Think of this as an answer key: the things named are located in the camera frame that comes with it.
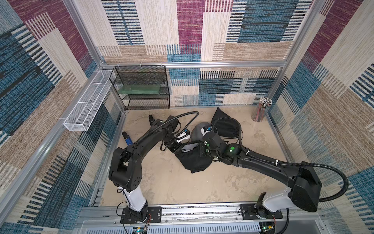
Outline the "grey hair dryer bag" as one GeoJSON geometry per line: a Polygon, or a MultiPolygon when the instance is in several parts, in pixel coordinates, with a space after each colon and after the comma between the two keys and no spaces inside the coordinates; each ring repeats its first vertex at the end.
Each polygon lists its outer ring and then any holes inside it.
{"type": "Polygon", "coordinates": [[[196,125],[191,133],[191,141],[202,141],[203,135],[201,133],[201,128],[209,124],[211,125],[211,123],[208,122],[201,122],[200,124],[196,125]]]}

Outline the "black hair dryer bag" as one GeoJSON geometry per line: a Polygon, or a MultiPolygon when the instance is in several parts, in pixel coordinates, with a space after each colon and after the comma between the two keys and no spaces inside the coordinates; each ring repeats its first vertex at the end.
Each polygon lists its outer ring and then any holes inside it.
{"type": "Polygon", "coordinates": [[[221,137],[237,138],[239,136],[239,126],[228,114],[217,107],[211,124],[213,129],[221,137]]]}

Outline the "white hair dryer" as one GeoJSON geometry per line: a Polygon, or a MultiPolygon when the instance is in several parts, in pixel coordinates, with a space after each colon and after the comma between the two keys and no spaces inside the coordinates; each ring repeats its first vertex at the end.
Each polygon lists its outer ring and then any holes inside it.
{"type": "Polygon", "coordinates": [[[192,151],[192,150],[193,150],[193,148],[191,148],[191,149],[182,149],[181,152],[182,152],[182,153],[187,153],[187,152],[190,152],[190,151],[192,151]]]}

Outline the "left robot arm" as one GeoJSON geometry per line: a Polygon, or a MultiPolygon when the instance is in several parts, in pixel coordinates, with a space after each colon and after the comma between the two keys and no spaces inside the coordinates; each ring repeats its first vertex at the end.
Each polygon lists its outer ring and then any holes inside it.
{"type": "Polygon", "coordinates": [[[148,202],[142,195],[142,161],[151,149],[162,142],[168,150],[175,152],[181,147],[173,134],[179,121],[169,116],[166,121],[150,119],[150,129],[132,145],[118,147],[112,157],[109,180],[124,194],[132,212],[144,213],[148,202]]]}

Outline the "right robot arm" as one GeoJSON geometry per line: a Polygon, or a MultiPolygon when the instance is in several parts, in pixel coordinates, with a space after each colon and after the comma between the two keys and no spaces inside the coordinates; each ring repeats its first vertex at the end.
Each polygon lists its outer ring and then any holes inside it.
{"type": "Polygon", "coordinates": [[[218,161],[254,170],[269,176],[286,188],[278,192],[263,192],[255,205],[257,215],[265,216],[278,210],[298,207],[316,212],[322,183],[314,168],[308,163],[287,163],[275,160],[244,148],[239,144],[227,144],[215,132],[203,136],[206,150],[218,161]]]}

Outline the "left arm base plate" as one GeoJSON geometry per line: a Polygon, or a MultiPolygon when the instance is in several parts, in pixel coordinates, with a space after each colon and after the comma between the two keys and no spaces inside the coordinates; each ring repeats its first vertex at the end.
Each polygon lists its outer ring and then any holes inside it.
{"type": "Polygon", "coordinates": [[[162,215],[161,206],[151,206],[144,208],[137,212],[129,207],[123,209],[121,214],[121,224],[146,224],[148,223],[160,223],[162,215]]]}

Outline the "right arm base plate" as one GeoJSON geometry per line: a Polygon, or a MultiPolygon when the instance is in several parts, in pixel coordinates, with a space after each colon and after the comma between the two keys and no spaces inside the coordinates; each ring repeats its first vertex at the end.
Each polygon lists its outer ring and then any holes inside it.
{"type": "Polygon", "coordinates": [[[257,219],[282,219],[283,215],[281,211],[274,213],[267,211],[263,208],[258,209],[255,203],[244,203],[239,205],[237,211],[242,216],[243,220],[257,220],[257,219]]]}

